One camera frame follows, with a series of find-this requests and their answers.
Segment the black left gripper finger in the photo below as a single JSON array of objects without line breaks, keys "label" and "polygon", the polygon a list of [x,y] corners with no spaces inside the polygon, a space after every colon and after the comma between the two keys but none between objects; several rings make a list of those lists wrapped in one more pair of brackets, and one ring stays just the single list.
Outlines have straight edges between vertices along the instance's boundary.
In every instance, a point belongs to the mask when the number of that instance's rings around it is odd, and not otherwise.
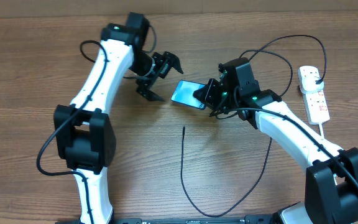
[{"label": "black left gripper finger", "polygon": [[141,96],[143,96],[147,101],[164,101],[164,99],[150,90],[149,86],[139,85],[136,89]]},{"label": "black left gripper finger", "polygon": [[165,57],[165,60],[167,61],[164,66],[164,70],[163,70],[164,75],[167,75],[171,68],[174,68],[180,74],[184,74],[184,72],[181,68],[181,65],[180,65],[180,59],[175,54],[170,53],[170,52],[164,52],[163,56]]}]

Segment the Samsung Galaxy smartphone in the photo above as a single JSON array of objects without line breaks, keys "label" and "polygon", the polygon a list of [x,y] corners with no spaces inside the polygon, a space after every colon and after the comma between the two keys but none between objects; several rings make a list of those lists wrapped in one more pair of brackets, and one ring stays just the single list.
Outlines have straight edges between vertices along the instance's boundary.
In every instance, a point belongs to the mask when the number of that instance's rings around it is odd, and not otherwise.
[{"label": "Samsung Galaxy smartphone", "polygon": [[181,105],[204,110],[206,105],[193,96],[196,90],[202,89],[203,87],[205,87],[205,84],[180,80],[173,92],[171,100]]}]

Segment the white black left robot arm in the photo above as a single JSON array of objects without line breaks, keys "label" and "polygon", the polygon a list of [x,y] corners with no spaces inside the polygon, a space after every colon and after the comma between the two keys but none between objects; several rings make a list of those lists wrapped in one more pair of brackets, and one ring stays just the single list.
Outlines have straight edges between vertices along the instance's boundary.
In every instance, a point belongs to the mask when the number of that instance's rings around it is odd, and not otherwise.
[{"label": "white black left robot arm", "polygon": [[58,155],[74,175],[80,193],[81,216],[77,223],[113,223],[107,171],[116,150],[109,113],[127,71],[136,91],[148,101],[160,101],[151,91],[157,78],[171,68],[181,73],[180,59],[170,53],[149,55],[143,50],[150,22],[143,14],[130,13],[124,25],[108,24],[101,31],[99,53],[80,92],[68,106],[55,109]]}]

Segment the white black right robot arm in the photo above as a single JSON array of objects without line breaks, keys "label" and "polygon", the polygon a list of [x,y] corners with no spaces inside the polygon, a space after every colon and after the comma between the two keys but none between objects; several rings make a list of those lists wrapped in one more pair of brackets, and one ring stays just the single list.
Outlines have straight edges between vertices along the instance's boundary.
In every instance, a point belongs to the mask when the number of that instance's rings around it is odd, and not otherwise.
[{"label": "white black right robot arm", "polygon": [[275,214],[275,223],[354,223],[358,221],[358,149],[343,150],[298,119],[281,97],[261,90],[247,58],[219,64],[193,96],[212,116],[237,112],[270,136],[297,161],[306,175],[305,199]]}]

